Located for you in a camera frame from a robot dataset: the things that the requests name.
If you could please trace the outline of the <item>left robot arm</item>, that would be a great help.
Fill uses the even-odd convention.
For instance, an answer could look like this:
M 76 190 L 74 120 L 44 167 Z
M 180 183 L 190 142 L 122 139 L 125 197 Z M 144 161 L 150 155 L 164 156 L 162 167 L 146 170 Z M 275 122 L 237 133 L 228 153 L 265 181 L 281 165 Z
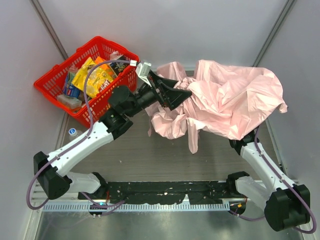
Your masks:
M 108 99 L 110 108 L 86 132 L 65 146 L 49 153 L 38 152 L 33 157 L 34 175 L 49 200 L 66 193 L 93 194 L 101 198 L 107 191 L 104 178 L 96 173 L 72 172 L 72 168 L 98 148 L 122 136 L 132 125 L 131 117 L 158 102 L 174 110 L 192 96 L 189 90 L 175 88 L 176 80 L 160 77 L 153 71 L 149 83 L 133 93 L 126 85 L 113 89 Z

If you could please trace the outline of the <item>pink folding umbrella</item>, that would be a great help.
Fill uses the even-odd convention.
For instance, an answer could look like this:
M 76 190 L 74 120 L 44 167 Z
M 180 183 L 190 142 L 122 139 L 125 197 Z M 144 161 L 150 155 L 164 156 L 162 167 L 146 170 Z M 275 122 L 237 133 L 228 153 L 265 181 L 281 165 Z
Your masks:
M 193 154 L 198 151 L 202 130 L 241 140 L 273 111 L 288 110 L 280 80 L 264 67 L 199 60 L 189 77 L 183 65 L 174 61 L 158 67 L 157 74 L 174 80 L 175 88 L 191 91 L 191 96 L 174 110 L 159 103 L 149 106 L 146 113 L 152 130 L 170 140 L 187 135 Z

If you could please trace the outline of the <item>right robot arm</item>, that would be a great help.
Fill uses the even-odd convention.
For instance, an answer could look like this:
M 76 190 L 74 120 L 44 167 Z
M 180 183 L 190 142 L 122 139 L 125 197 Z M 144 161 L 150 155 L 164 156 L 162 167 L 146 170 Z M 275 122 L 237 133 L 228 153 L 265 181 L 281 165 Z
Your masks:
M 230 140 L 230 146 L 246 160 L 260 177 L 257 183 L 244 171 L 229 174 L 226 183 L 233 194 L 253 201 L 261 210 L 269 226 L 276 232 L 312 223 L 305 234 L 312 234 L 317 222 L 310 208 L 310 191 L 291 180 L 268 156 L 254 129 L 241 140 Z

